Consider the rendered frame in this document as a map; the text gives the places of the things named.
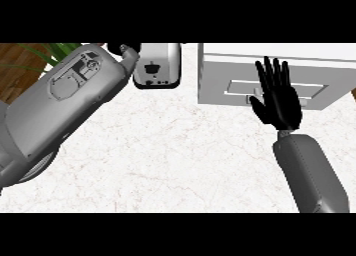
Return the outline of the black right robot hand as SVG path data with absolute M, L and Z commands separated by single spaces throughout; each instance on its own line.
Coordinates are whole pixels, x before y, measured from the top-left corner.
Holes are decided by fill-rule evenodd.
M 298 130 L 303 120 L 297 90 L 291 85 L 288 62 L 264 57 L 256 62 L 263 89 L 263 101 L 250 97 L 254 113 L 264 124 L 272 124 L 278 131 Z

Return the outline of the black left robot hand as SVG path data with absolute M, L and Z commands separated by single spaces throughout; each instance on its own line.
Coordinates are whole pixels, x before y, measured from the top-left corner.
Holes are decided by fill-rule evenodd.
M 140 43 L 108 43 L 108 51 L 121 56 L 123 55 L 123 46 L 127 46 L 134 49 L 136 52 L 140 52 L 142 44 Z

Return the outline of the white drawer front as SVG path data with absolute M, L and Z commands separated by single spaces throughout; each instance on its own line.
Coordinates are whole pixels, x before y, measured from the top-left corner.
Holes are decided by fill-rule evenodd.
M 325 85 L 307 83 L 292 83 L 292 87 L 303 99 L 312 99 L 326 88 Z M 251 80 L 232 80 L 224 90 L 226 94 L 242 96 L 254 95 L 257 92 L 263 92 L 261 84 Z

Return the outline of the white drawer cabinet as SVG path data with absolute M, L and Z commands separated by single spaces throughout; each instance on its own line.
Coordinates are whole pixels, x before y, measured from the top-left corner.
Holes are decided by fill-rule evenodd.
M 325 85 L 300 101 L 306 110 L 325 109 L 356 88 L 356 43 L 202 43 L 198 46 L 198 102 L 247 106 L 254 95 L 224 93 L 232 80 L 258 81 L 256 62 L 278 58 L 289 65 L 292 83 Z

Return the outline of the green plant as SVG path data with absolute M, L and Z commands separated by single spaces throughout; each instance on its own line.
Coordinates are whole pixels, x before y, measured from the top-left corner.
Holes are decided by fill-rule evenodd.
M 41 46 L 46 49 L 46 53 L 37 50 L 34 47 L 27 46 L 24 43 L 19 43 L 19 46 L 34 53 L 47 64 L 56 66 L 72 51 L 81 46 L 81 43 L 43 43 Z

